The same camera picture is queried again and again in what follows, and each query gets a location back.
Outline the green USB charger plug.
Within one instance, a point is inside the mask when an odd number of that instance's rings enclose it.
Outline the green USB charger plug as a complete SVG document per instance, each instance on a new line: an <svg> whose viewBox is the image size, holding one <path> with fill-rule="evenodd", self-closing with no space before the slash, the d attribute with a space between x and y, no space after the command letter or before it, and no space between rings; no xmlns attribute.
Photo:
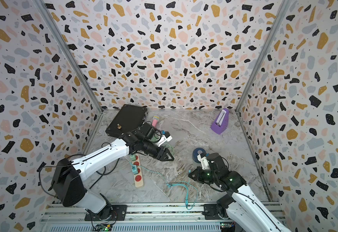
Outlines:
<svg viewBox="0 0 338 232"><path fill-rule="evenodd" d="M138 158L137 158L137 155L132 154L132 155L130 155L130 159L131 159L132 162L135 162Z"/></svg>

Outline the teal USB charger plug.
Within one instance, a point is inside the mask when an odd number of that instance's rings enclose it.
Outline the teal USB charger plug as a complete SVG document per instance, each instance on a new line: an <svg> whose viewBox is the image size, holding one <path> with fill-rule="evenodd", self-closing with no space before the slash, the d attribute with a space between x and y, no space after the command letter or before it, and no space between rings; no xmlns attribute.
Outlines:
<svg viewBox="0 0 338 232"><path fill-rule="evenodd" d="M132 173L134 175L138 175L140 173L140 170L139 170L139 168L136 165L132 166Z"/></svg>

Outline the beige red power strip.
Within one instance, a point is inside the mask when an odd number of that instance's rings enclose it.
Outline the beige red power strip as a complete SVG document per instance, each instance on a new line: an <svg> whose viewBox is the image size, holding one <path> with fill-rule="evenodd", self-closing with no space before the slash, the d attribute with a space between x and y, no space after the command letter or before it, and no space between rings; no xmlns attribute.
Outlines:
<svg viewBox="0 0 338 232"><path fill-rule="evenodd" d="M142 172L140 169L140 165L141 165L140 158L138 155L133 154L133 155L130 155L130 159L132 161L132 173L134 175L135 187L140 188L144 186Z"/></svg>

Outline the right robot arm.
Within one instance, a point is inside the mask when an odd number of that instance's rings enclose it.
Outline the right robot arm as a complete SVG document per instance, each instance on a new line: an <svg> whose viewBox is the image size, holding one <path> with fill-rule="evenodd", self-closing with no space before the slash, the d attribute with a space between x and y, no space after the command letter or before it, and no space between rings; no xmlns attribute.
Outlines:
<svg viewBox="0 0 338 232"><path fill-rule="evenodd" d="M229 169L229 163L218 153L197 153L197 161L201 163L188 175L190 179L211 186L225 196L216 203L214 211L205 213L212 217L231 219L246 232L289 232L258 199L246 180L236 171Z"/></svg>

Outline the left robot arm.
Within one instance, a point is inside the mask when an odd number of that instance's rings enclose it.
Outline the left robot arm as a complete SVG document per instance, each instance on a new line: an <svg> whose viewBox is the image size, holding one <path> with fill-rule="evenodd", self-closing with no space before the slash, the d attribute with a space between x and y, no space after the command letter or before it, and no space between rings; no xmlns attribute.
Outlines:
<svg viewBox="0 0 338 232"><path fill-rule="evenodd" d="M93 219L107 220L112 215L112 205L102 194L88 190L84 181L111 162L137 152L143 152L159 161L174 161L170 150L163 146L171 139L169 132L158 131L151 124L144 123L89 155L74 160L60 160L51 187L64 207L81 207Z"/></svg>

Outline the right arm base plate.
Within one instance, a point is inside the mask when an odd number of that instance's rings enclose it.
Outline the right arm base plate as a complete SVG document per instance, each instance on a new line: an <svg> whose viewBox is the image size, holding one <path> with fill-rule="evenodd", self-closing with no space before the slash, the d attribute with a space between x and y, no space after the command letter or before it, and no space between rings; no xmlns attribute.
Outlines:
<svg viewBox="0 0 338 232"><path fill-rule="evenodd" d="M203 207L202 215L205 216L206 220L229 219L226 211L219 204L204 204Z"/></svg>

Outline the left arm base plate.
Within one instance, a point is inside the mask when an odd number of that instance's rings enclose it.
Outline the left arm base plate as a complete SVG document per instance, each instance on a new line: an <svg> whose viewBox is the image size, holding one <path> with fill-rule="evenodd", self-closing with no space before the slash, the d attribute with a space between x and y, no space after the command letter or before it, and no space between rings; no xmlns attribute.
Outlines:
<svg viewBox="0 0 338 232"><path fill-rule="evenodd" d="M127 205L107 205L99 213L87 210L84 220L92 222L124 221L126 213Z"/></svg>

